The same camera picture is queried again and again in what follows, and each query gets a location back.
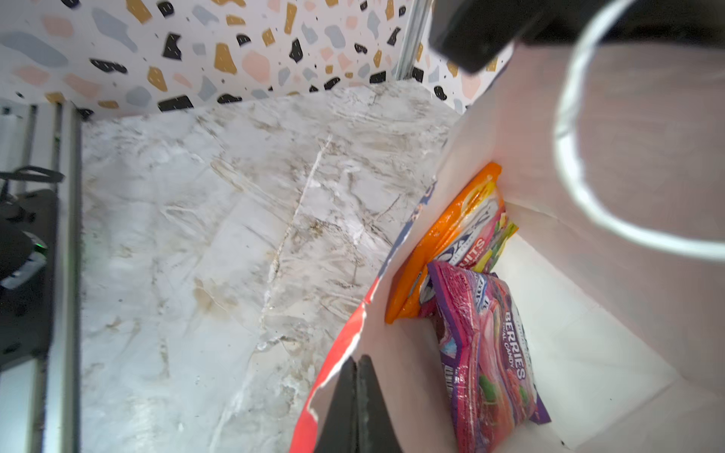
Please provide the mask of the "pink berries candy bag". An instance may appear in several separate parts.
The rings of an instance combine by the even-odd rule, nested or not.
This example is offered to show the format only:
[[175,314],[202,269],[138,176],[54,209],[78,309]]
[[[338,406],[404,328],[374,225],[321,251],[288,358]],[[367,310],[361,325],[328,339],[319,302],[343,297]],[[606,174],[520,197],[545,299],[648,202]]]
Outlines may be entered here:
[[443,325],[439,350],[458,449],[491,452],[528,421],[549,424],[506,282],[445,262],[428,270]]

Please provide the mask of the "red paper bag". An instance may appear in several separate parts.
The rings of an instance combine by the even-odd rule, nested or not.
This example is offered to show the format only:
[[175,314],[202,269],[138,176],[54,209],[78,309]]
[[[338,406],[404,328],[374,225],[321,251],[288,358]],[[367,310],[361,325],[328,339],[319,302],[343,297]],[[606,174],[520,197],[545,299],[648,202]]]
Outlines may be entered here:
[[315,451],[343,364],[364,355],[402,451],[457,449],[433,324],[384,312],[416,244],[489,162],[519,227],[495,270],[551,416],[501,450],[723,451],[724,47],[604,43],[635,1],[604,2],[573,45],[506,46],[333,343],[292,451]]

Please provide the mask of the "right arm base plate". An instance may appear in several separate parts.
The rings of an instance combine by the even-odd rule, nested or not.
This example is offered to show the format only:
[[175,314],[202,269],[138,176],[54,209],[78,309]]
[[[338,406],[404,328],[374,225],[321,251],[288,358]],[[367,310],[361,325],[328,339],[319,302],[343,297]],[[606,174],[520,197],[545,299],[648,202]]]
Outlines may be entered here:
[[1,369],[49,349],[58,196],[44,189],[1,204]]

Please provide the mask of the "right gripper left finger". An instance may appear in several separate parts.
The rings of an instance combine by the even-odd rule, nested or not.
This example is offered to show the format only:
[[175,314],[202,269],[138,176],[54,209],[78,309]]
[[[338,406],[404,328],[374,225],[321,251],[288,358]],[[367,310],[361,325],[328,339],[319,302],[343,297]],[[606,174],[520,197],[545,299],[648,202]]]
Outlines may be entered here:
[[358,451],[357,364],[349,358],[342,366],[330,410],[315,453]]

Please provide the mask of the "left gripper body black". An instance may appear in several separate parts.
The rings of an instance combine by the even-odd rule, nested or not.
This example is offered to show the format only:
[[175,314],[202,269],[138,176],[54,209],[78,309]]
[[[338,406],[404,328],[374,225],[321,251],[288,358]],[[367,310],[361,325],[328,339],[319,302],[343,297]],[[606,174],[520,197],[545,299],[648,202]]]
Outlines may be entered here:
[[[598,0],[437,1],[429,45],[470,74],[487,66],[512,41],[573,45],[606,3]],[[634,2],[607,31],[604,43],[677,43],[723,49],[722,1]]]

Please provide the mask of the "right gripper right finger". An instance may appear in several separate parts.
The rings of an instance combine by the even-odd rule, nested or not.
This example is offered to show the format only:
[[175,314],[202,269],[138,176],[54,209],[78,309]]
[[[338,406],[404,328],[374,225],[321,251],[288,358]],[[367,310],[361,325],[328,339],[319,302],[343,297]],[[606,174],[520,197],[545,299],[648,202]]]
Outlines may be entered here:
[[357,362],[357,452],[402,453],[370,356]]

